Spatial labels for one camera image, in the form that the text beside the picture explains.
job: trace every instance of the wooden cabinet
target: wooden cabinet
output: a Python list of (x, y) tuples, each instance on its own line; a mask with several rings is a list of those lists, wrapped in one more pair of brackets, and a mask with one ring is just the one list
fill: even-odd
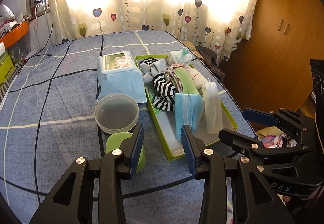
[(241, 109), (296, 111), (312, 91), (309, 59), (324, 59), (323, 37), (320, 0), (258, 0), (250, 41), (220, 64), (225, 86)]

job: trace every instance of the brown cloth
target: brown cloth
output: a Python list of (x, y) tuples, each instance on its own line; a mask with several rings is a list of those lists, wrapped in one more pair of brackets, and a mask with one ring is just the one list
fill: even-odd
[(205, 65), (210, 71), (219, 79), (221, 83), (224, 83), (225, 73), (216, 67), (217, 54), (209, 48), (197, 46), (196, 50), (202, 55), (205, 61)]

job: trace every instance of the green plastic object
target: green plastic object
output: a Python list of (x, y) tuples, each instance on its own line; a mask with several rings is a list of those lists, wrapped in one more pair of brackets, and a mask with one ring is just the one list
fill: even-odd
[[(118, 149), (122, 141), (124, 139), (130, 138), (132, 135), (133, 133), (114, 133), (111, 136), (109, 136), (106, 143), (106, 153), (109, 153), (114, 149)], [(142, 146), (136, 173), (143, 170), (143, 168), (145, 167), (145, 162), (146, 162), (145, 150), (144, 150), (144, 146)]]

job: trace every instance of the round plastic container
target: round plastic container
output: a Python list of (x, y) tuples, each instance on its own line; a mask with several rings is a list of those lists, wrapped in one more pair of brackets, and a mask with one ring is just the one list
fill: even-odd
[(95, 120), (105, 133), (124, 133), (137, 123), (139, 108), (133, 98), (114, 93), (102, 98), (95, 107)]

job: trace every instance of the pile of clothes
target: pile of clothes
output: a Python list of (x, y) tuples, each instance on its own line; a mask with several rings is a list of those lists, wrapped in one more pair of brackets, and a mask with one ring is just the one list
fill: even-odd
[(184, 124), (193, 133), (196, 131), (204, 111), (208, 133), (218, 133), (223, 128), (217, 85), (191, 68), (191, 60), (189, 49), (183, 47), (170, 52), (167, 59), (146, 58), (140, 62), (155, 113), (175, 111), (178, 141)]

